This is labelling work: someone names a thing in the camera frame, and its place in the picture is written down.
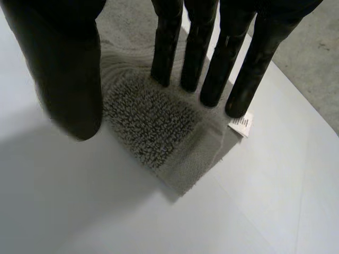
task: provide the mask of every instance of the white label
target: white label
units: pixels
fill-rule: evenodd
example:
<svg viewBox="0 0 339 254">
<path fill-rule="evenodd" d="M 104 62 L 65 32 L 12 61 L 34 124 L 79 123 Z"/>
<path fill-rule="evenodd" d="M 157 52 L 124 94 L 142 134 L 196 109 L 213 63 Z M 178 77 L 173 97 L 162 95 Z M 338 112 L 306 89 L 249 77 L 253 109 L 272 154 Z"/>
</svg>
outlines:
<svg viewBox="0 0 339 254">
<path fill-rule="evenodd" d="M 228 124 L 233 130 L 238 132 L 241 136 L 248 138 L 249 130 L 253 121 L 253 114 L 246 112 L 241 118 L 232 119 Z"/>
</svg>

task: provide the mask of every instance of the white floor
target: white floor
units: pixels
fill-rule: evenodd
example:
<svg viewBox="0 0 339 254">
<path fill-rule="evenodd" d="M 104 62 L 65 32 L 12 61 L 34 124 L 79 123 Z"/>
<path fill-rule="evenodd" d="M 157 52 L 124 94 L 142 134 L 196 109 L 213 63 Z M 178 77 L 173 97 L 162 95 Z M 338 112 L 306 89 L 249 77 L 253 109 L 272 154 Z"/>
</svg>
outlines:
<svg viewBox="0 0 339 254">
<path fill-rule="evenodd" d="M 175 199 L 105 127 L 52 126 L 2 12 L 0 36 L 0 253 L 339 253 L 339 138 L 274 64 L 249 138 Z"/>
</svg>

